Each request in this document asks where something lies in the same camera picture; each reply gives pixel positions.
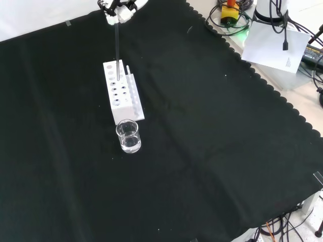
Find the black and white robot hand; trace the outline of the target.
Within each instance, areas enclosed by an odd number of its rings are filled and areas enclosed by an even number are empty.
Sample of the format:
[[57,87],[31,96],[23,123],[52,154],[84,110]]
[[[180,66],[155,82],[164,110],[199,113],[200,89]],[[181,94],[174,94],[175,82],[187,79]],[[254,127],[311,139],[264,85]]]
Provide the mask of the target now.
[[125,23],[132,18],[137,6],[136,1],[98,0],[99,8],[104,12],[107,23],[115,25]]

